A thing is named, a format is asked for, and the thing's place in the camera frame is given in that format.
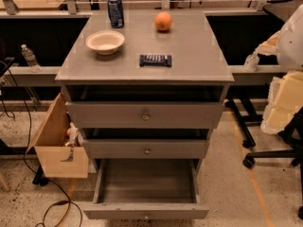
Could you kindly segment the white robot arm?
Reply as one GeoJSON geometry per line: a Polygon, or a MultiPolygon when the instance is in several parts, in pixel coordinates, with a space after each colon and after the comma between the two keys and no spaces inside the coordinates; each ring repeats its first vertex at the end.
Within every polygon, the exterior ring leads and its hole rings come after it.
{"type": "Polygon", "coordinates": [[[282,77],[273,77],[261,130],[278,134],[303,107],[303,5],[267,41],[258,46],[261,55],[276,55],[277,63],[287,69],[282,77]]]}

